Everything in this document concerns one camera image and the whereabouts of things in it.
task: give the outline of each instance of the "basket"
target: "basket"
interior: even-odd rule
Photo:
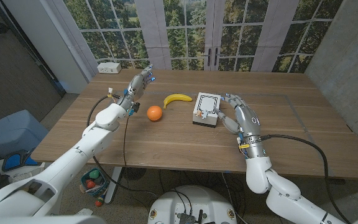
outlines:
[[[86,187],[86,180],[90,178],[90,173],[94,170],[97,170],[99,171],[99,174],[102,176],[102,184],[100,185],[100,188],[98,189],[95,189],[95,190],[91,190],[89,192],[87,192],[88,194],[92,195],[92,196],[97,196],[101,193],[103,193],[108,185],[109,185],[109,181],[105,178],[105,176],[103,175],[103,173],[98,169],[98,168],[93,168],[91,170],[89,170],[86,174],[84,174],[82,177],[81,177],[81,184],[82,186],[84,187],[84,189],[88,189]]]

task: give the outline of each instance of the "white box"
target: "white box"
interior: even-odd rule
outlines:
[[[219,109],[220,104],[220,95],[198,93],[196,105],[193,110],[193,124],[215,128],[218,115],[214,109]]]
[[[100,63],[98,65],[98,70],[100,73],[118,74],[119,71],[121,71],[121,65],[120,63],[114,62]]]

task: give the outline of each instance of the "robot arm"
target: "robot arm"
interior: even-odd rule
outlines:
[[[136,75],[120,97],[96,115],[82,138],[40,174],[0,189],[0,217],[42,217],[58,214],[63,189],[94,155],[107,148],[119,127],[119,120],[139,108],[135,103],[154,81],[152,65]]]
[[[283,218],[294,223],[320,224],[344,223],[301,196],[300,189],[291,181],[279,176],[273,169],[269,156],[260,139],[260,123],[255,113],[237,95],[226,94],[222,100],[235,109],[236,119],[228,118],[215,109],[223,125],[233,134],[238,134],[240,152],[247,163],[246,182],[251,191],[263,194],[270,191],[267,206]]]

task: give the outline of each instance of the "power outlet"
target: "power outlet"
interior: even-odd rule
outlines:
[[[121,65],[120,63],[114,63],[114,62],[100,63],[98,65],[98,70],[100,73],[117,74],[121,71]]]

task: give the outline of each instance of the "wooden tabletop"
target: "wooden tabletop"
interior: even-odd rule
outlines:
[[[108,87],[121,92],[139,72],[123,69],[120,74],[97,74],[32,158],[50,162],[69,150],[80,140],[90,109]],[[257,113],[262,134],[287,134],[313,141],[327,155],[331,176],[358,179],[358,137],[304,74],[154,70],[153,75],[156,81],[139,100],[138,113],[129,118],[125,145],[129,167],[245,172],[246,162],[238,151],[236,136],[221,121],[216,128],[192,124],[198,92],[235,93]],[[187,94],[193,101],[174,101],[163,110],[160,121],[151,122],[147,109],[152,105],[162,108],[164,98],[172,93]],[[108,103],[104,100],[96,107],[92,121]],[[226,102],[221,102],[221,110],[234,118],[234,110]],[[121,121],[111,146],[97,155],[101,164],[124,166],[125,123]],[[269,139],[264,146],[279,174],[324,174],[321,157],[306,144]]]

